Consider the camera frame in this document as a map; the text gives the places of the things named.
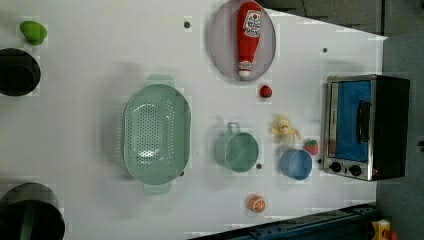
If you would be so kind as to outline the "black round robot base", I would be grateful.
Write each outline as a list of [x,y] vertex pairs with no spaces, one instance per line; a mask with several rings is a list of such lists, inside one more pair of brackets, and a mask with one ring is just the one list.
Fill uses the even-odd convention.
[[41,69],[27,52],[6,48],[0,50],[0,93],[6,96],[24,96],[38,86]]

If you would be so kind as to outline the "black robot base with green stripe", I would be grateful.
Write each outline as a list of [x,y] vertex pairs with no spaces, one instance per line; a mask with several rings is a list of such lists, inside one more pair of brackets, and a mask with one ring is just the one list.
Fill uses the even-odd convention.
[[65,219],[55,193],[39,183],[11,188],[1,198],[1,240],[63,240]]

